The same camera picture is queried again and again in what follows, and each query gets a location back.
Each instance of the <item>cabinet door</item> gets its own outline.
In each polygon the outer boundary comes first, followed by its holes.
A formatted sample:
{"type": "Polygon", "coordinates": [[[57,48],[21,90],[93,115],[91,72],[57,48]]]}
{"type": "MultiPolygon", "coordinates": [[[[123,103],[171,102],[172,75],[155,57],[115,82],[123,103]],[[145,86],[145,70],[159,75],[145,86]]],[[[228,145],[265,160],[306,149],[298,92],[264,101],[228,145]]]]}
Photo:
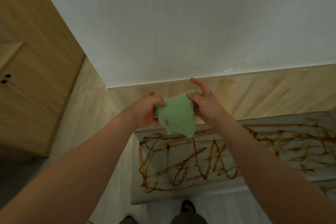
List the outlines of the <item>cabinet door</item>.
{"type": "Polygon", "coordinates": [[[23,44],[1,70],[0,77],[56,114],[60,114],[69,92],[69,85],[58,76],[59,73],[62,73],[61,68],[51,68],[23,44]]]}
{"type": "Polygon", "coordinates": [[[47,155],[57,114],[10,82],[0,83],[0,143],[47,155]]]}

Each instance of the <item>wall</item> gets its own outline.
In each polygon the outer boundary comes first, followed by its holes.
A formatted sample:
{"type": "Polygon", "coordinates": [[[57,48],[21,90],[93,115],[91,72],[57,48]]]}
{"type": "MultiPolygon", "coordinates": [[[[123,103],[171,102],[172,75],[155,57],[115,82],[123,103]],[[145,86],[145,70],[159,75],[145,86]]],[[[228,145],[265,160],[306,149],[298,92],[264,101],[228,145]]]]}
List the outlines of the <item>wall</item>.
{"type": "Polygon", "coordinates": [[[107,87],[336,63],[335,0],[52,0],[107,87]]]}

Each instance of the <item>wooden cabinet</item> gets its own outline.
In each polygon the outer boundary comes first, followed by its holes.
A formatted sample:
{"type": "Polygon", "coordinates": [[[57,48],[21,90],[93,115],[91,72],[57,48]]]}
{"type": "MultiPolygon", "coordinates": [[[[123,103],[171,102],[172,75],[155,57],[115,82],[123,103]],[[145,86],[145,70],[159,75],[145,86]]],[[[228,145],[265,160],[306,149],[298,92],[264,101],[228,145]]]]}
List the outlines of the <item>wooden cabinet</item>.
{"type": "Polygon", "coordinates": [[[85,54],[50,0],[0,3],[0,162],[47,156],[85,54]]]}

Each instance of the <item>hand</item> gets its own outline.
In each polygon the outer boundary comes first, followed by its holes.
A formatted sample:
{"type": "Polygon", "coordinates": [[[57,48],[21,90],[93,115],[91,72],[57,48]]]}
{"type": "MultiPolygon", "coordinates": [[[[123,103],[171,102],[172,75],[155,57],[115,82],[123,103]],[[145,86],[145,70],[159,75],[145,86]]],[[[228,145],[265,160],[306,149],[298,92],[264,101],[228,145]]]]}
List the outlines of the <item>hand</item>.
{"type": "Polygon", "coordinates": [[[231,117],[204,82],[195,78],[191,78],[190,81],[202,90],[202,93],[187,93],[187,96],[194,101],[195,107],[198,108],[195,110],[196,116],[211,127],[216,127],[222,120],[231,117]]]}
{"type": "Polygon", "coordinates": [[[138,101],[131,104],[123,112],[128,113],[129,117],[135,122],[135,127],[143,128],[150,124],[158,124],[159,121],[154,117],[155,107],[165,106],[162,97],[154,96],[154,92],[149,92],[138,101]]]}

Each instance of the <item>gray pants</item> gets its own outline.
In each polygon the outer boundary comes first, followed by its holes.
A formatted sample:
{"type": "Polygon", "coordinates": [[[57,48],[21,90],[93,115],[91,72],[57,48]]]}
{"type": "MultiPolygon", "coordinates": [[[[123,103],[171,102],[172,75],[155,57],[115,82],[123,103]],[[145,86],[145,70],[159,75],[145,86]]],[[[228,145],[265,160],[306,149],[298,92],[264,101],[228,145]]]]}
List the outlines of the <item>gray pants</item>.
{"type": "MultiPolygon", "coordinates": [[[[208,224],[207,221],[198,213],[180,213],[177,215],[170,224],[208,224]]],[[[138,224],[133,219],[123,219],[119,224],[138,224]]]]}

